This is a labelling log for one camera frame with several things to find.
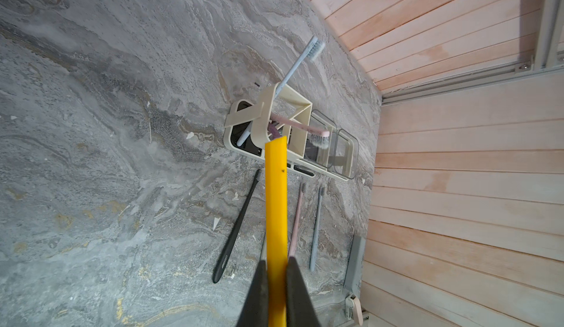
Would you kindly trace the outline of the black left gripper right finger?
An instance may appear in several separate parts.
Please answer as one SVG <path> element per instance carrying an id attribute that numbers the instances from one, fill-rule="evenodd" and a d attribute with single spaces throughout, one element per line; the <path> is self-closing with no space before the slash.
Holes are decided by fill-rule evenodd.
<path id="1" fill-rule="evenodd" d="M 321 327 L 294 256 L 289 257 L 286 267 L 286 326 Z"/>

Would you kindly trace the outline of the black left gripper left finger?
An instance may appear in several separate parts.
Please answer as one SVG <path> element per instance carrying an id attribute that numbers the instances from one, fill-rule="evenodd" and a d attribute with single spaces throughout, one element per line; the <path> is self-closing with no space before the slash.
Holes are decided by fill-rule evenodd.
<path id="1" fill-rule="evenodd" d="M 267 263 L 258 263 L 251 287 L 237 321 L 236 327 L 267 327 L 269 321 L 269 284 Z"/>

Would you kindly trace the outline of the yellow toothbrush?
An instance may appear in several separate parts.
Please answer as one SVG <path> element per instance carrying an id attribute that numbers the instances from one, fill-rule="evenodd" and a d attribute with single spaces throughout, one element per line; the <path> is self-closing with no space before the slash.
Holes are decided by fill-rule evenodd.
<path id="1" fill-rule="evenodd" d="M 265 144 L 268 325 L 286 325 L 287 140 Z"/>

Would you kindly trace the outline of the light blue toothbrush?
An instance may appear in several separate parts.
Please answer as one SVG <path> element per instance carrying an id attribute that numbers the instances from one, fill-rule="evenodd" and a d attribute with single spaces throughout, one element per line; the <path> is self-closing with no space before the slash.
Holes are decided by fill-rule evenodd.
<path id="1" fill-rule="evenodd" d="M 323 196 L 325 194 L 325 186 L 321 186 L 318 191 L 318 198 L 317 198 L 317 209 L 316 209 L 316 221 L 314 224 L 314 234 L 311 246 L 311 257 L 309 263 L 309 270 L 311 272 L 315 271 L 317 255 L 318 255 L 318 243 L 319 243 L 319 234 L 320 234 L 320 225 L 321 225 L 321 213 L 323 207 Z"/>

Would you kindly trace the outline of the light pink toothbrush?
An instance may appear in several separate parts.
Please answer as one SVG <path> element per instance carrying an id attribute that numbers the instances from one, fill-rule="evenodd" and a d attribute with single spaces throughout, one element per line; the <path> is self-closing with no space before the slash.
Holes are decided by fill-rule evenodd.
<path id="1" fill-rule="evenodd" d="M 270 114 L 270 120 L 279 124 L 288 125 L 298 128 L 299 130 L 306 131 L 309 134 L 310 142 L 320 149 L 328 149 L 330 147 L 331 132 L 329 130 L 301 124 L 297 121 L 292 121 L 291 119 L 274 113 Z"/>

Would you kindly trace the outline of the pale blue toothbrush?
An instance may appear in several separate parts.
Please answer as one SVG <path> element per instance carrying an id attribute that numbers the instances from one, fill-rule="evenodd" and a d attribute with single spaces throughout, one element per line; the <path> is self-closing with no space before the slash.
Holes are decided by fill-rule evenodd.
<path id="1" fill-rule="evenodd" d="M 278 97 L 282 88 L 286 86 L 292 75 L 296 72 L 300 64 L 304 62 L 305 59 L 309 59 L 310 61 L 315 61 L 324 48 L 325 48 L 325 43 L 323 41 L 320 41 L 318 37 L 313 36 L 305 46 L 304 50 L 301 52 L 298 59 L 296 59 L 290 70 L 286 73 L 283 80 L 279 84 L 277 84 L 274 97 L 275 98 Z M 242 146 L 243 143 L 245 143 L 245 141 L 251 136 L 251 128 L 252 128 L 252 124 L 248 124 L 247 128 L 243 131 L 242 135 L 237 140 L 236 142 L 237 146 Z M 319 147 L 320 149 L 328 149 L 330 146 L 329 131 L 322 132 L 320 134 L 312 134 L 310 137 L 310 142 L 314 146 Z"/>

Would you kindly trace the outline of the purple toothbrush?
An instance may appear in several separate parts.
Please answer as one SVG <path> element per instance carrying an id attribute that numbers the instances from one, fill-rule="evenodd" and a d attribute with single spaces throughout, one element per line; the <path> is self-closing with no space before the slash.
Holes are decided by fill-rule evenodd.
<path id="1" fill-rule="evenodd" d="M 278 129 L 275 127 L 274 124 L 268 124 L 267 126 L 268 132 L 271 134 L 272 140 L 282 137 Z"/>

